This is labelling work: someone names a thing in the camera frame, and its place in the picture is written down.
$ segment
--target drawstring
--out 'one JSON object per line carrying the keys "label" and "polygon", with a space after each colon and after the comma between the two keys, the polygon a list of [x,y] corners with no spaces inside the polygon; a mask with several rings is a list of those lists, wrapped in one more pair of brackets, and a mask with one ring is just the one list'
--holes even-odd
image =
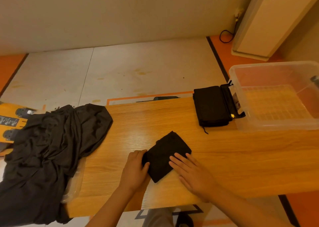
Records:
{"label": "drawstring", "polygon": [[202,126],[202,128],[204,129],[204,132],[206,133],[206,134],[208,134],[207,132],[206,132],[206,130],[205,130],[205,127],[204,126]]}

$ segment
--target shoe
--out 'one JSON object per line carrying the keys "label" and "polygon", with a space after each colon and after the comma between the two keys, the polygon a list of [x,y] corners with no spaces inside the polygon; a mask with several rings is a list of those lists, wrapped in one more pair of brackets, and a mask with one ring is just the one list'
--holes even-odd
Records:
{"label": "shoe", "polygon": [[194,227],[194,222],[187,213],[180,212],[178,214],[175,227],[183,227],[183,225],[187,225],[188,227]]}

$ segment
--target gray pants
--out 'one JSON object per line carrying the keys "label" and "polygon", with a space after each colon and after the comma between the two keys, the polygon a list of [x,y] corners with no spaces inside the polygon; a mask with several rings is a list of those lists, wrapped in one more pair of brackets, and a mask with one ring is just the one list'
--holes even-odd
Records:
{"label": "gray pants", "polygon": [[174,227],[172,209],[149,209],[142,227]]}

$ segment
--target white wall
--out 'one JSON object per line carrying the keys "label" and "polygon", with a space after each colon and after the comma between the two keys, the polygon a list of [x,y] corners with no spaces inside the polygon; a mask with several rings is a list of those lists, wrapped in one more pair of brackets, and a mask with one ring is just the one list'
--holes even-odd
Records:
{"label": "white wall", "polygon": [[0,0],[0,55],[219,34],[250,0]]}
{"label": "white wall", "polygon": [[319,0],[279,48],[288,61],[319,62]]}

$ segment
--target electrical cable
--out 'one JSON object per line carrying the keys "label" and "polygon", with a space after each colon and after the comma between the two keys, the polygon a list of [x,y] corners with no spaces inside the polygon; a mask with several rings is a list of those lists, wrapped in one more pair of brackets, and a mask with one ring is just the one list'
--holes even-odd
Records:
{"label": "electrical cable", "polygon": [[[220,40],[222,43],[229,43],[229,42],[231,42],[231,41],[234,39],[235,33],[236,33],[237,23],[238,23],[238,17],[236,17],[236,20],[235,20],[235,28],[234,28],[234,32],[233,32],[233,33],[231,33],[229,30],[223,30],[223,31],[220,33],[220,35],[219,35],[219,40]],[[223,32],[228,32],[229,34],[232,35],[232,38],[231,38],[229,41],[223,41],[223,40],[221,39],[221,34],[222,34]]]}

